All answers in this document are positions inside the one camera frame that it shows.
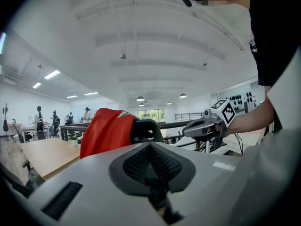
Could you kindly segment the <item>black office chair grey jacket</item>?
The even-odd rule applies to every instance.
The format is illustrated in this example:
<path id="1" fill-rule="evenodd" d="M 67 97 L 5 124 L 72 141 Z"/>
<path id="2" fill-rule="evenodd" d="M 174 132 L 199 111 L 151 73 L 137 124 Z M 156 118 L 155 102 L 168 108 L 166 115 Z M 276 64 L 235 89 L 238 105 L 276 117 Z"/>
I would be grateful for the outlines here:
<path id="1" fill-rule="evenodd" d="M 37 173 L 37 171 L 30 166 L 28 160 L 24 161 L 22 164 L 22 169 L 27 168 L 28 170 L 28 180 L 24 185 L 22 181 L 12 172 L 10 172 L 1 162 L 0 162 L 2 177 L 8 182 L 8 184 L 25 198 L 28 198 L 38 187 L 40 187 L 45 180 Z"/>

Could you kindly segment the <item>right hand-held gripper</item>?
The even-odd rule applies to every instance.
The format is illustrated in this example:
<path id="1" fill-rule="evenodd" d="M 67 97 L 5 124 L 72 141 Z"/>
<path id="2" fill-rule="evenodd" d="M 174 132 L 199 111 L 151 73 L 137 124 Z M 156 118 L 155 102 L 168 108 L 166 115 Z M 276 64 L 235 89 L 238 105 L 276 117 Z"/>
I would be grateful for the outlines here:
<path id="1" fill-rule="evenodd" d="M 191 121 L 183 130 L 182 134 L 185 137 L 190 137 L 196 141 L 207 141 L 212 148 L 219 148 L 222 145 L 222 140 L 225 137 L 228 127 L 236 117 L 236 113 L 230 103 L 229 99 L 220 99 L 204 112 L 204 119 L 197 119 Z M 215 124 L 222 125 L 223 136 L 220 138 L 209 137 L 208 127 Z"/>

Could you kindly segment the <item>person's right hand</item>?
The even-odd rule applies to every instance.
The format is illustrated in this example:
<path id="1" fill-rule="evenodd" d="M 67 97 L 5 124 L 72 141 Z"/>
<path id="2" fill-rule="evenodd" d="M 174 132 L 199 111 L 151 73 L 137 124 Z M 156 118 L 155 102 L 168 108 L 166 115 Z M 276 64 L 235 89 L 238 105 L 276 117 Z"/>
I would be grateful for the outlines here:
<path id="1" fill-rule="evenodd" d="M 209 137 L 216 137 L 216 138 L 222 137 L 223 136 L 222 125 L 221 124 L 212 125 L 207 129 L 207 135 Z"/>

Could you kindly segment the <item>person's black clothed body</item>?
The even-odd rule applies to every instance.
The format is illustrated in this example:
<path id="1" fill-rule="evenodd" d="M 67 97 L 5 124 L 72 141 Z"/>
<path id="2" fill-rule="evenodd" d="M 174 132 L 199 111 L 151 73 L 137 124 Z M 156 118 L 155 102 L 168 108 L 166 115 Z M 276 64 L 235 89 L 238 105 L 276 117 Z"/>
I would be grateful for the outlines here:
<path id="1" fill-rule="evenodd" d="M 250 0 L 250 49 L 261 86 L 273 86 L 301 47 L 301 0 Z"/>

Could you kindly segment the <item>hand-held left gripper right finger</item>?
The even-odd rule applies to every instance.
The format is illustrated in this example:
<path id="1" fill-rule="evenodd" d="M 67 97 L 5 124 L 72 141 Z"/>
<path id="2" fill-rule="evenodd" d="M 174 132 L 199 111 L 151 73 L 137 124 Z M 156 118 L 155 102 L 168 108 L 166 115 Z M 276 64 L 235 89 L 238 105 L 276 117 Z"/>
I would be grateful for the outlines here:
<path id="1" fill-rule="evenodd" d="M 214 200 L 222 193 L 239 161 L 239 157 L 152 142 L 150 163 L 166 191 L 164 221 L 172 225 L 216 210 Z"/>

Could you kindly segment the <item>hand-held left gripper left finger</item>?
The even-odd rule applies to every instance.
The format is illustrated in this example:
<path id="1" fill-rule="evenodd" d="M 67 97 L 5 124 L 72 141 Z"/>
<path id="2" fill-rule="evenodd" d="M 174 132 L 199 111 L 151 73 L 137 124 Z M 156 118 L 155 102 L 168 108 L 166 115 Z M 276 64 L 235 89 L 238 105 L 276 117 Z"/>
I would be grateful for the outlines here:
<path id="1" fill-rule="evenodd" d="M 29 198 L 40 222 L 54 226 L 165 226 L 143 181 L 148 144 L 88 156 Z"/>

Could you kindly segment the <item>person's right forearm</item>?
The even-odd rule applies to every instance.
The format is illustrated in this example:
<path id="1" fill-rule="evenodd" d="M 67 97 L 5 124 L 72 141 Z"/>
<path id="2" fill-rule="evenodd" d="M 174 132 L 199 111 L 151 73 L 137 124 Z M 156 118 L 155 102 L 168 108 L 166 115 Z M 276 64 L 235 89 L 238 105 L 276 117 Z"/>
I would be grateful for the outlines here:
<path id="1" fill-rule="evenodd" d="M 274 121 L 272 103 L 265 97 L 263 103 L 246 114 L 235 117 L 227 129 L 226 137 L 235 133 L 246 133 L 263 129 Z"/>

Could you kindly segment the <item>red printed shirt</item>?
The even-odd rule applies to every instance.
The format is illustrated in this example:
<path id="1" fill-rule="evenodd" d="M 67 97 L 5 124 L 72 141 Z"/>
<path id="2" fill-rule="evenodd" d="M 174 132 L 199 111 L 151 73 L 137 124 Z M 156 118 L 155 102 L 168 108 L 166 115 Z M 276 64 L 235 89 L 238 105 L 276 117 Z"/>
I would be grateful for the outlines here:
<path id="1" fill-rule="evenodd" d="M 100 108 L 85 131 L 80 158 L 131 145 L 131 128 L 136 117 L 124 110 Z"/>

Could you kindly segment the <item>light wooden table white legs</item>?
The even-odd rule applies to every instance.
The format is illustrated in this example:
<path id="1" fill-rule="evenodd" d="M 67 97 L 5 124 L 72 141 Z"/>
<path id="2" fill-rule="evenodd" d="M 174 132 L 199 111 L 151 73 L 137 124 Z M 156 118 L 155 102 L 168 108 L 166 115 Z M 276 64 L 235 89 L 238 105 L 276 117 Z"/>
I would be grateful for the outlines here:
<path id="1" fill-rule="evenodd" d="M 80 147 L 58 139 L 50 138 L 21 144 L 26 158 L 47 181 L 79 160 Z"/>

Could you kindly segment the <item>black coat stand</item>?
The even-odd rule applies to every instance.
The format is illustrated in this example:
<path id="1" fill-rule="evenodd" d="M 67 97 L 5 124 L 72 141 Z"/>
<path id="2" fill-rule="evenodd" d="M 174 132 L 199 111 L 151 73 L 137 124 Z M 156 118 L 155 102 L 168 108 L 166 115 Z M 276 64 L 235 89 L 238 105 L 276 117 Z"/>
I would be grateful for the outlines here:
<path id="1" fill-rule="evenodd" d="M 4 115 L 4 121 L 3 121 L 3 131 L 6 135 L 6 141 L 10 140 L 10 133 L 9 133 L 9 126 L 7 122 L 7 112 L 8 112 L 8 103 L 5 103 L 5 106 L 3 107 L 2 113 Z"/>

